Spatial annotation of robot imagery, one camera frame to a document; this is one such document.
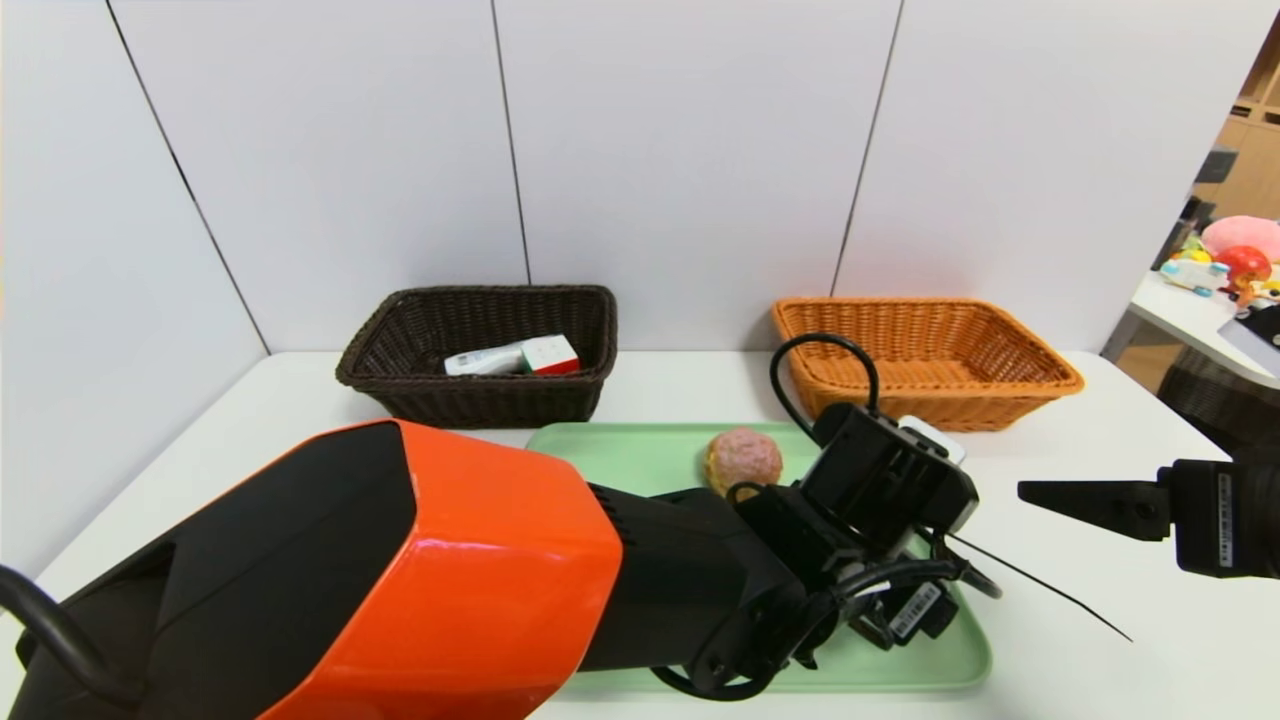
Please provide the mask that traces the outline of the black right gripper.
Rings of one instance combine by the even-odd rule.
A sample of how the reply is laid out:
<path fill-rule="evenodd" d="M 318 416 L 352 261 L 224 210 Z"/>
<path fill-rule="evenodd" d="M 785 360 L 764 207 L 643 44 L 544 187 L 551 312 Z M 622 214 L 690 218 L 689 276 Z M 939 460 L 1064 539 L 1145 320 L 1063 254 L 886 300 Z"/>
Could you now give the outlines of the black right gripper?
<path fill-rule="evenodd" d="M 1134 541 L 1165 541 L 1174 527 L 1183 571 L 1279 579 L 1276 462 L 1180 459 L 1158 471 L 1158 483 L 1024 480 L 1018 497 Z"/>

